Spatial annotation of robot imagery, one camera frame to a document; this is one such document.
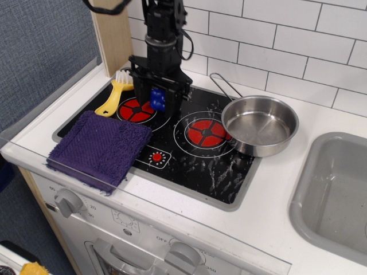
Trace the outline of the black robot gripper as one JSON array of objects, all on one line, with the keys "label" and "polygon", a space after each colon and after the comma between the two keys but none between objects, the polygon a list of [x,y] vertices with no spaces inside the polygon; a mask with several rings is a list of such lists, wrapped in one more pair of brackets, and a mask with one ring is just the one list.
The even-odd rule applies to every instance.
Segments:
[{"label": "black robot gripper", "polygon": [[182,52],[177,45],[147,46],[147,57],[129,56],[135,96],[140,105],[149,101],[152,88],[165,91],[165,116],[175,115],[192,80],[181,70]]}]

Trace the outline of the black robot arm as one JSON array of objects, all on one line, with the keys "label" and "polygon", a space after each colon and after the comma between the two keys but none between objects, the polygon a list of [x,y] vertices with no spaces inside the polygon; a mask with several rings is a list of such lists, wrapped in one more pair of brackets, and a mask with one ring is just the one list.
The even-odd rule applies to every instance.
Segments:
[{"label": "black robot arm", "polygon": [[182,1],[143,1],[147,34],[147,57],[130,56],[135,97],[139,104],[150,101],[153,89],[165,94],[166,117],[180,109],[187,99],[192,80],[181,70],[187,12]]}]

